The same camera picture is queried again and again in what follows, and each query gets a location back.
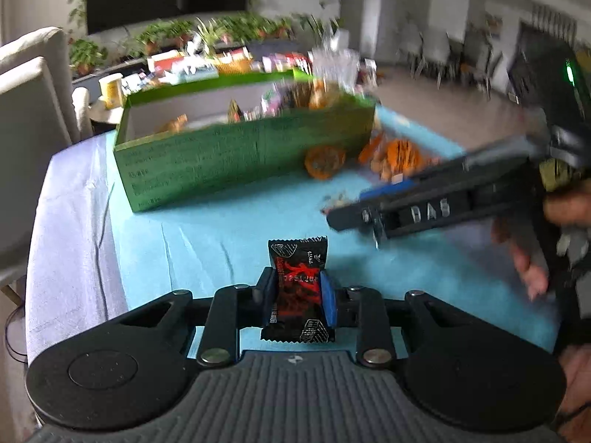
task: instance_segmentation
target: white tablecloth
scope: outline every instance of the white tablecloth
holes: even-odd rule
[[[29,361],[47,347],[127,311],[108,197],[104,135],[52,158],[27,272]]]

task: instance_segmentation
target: black cable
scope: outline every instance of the black cable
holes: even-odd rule
[[[24,310],[25,305],[20,305],[19,307],[17,307],[12,313],[10,313],[10,315],[8,315],[8,318],[6,319],[6,323],[4,324],[4,346],[7,349],[8,355],[15,361],[22,363],[22,364],[27,364],[28,363],[28,358],[27,358],[27,354],[26,353],[19,353],[17,350],[15,350],[13,348],[12,345],[10,345],[10,342],[8,341],[8,327],[10,326],[10,324],[13,322],[14,316],[16,316],[16,314],[18,313],[18,311],[20,309]],[[18,357],[16,357],[15,355],[19,356],[19,357],[23,357],[23,360],[20,360]]]

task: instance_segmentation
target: floor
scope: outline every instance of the floor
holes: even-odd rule
[[[412,79],[404,68],[380,68],[385,78],[376,90],[384,106],[420,122],[467,149],[507,137],[535,131],[534,117],[507,98],[493,94],[487,101],[478,89],[443,84],[425,77]],[[14,309],[0,295],[0,321]],[[21,353],[25,349],[24,320],[9,329],[10,341]],[[24,365],[12,360],[0,344],[0,443],[21,443],[34,428],[32,408],[24,389]]]
[[[2,325],[14,309],[16,305],[0,293]],[[25,320],[22,310],[13,319],[7,334],[13,349],[19,353],[26,353]],[[34,432],[35,415],[27,398],[24,377],[25,365],[10,357],[3,341],[0,343],[0,443],[20,443]]]

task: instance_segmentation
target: green led light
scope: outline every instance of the green led light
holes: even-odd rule
[[[568,74],[568,80],[573,84],[574,86],[574,75],[573,75],[573,69],[570,67],[570,65],[566,65],[566,73]]]

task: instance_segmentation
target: chair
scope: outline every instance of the chair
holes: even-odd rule
[[[485,71],[480,70],[478,68],[471,68],[474,80],[476,80],[479,83],[484,83],[486,88],[486,97],[489,101],[491,99],[491,80],[492,77],[495,75],[495,71],[499,67],[499,64],[502,60],[503,53],[500,53],[494,59],[489,60]]]
[[[468,30],[464,38],[462,60],[470,67],[486,70],[492,47],[482,31]]]
[[[403,31],[400,37],[400,45],[398,46],[397,58],[400,53],[406,54],[407,59],[411,57],[411,68],[410,73],[414,76],[415,63],[421,57],[421,50],[423,48],[423,38],[419,27],[409,21],[404,25]]]
[[[437,66],[437,89],[441,87],[441,73],[447,67],[451,48],[447,33],[437,28],[428,28],[423,39],[423,57],[417,68],[419,76],[427,63]]]
[[[0,48],[0,291],[26,275],[35,210],[51,157],[92,134],[88,92],[72,95],[66,35],[45,28]]]

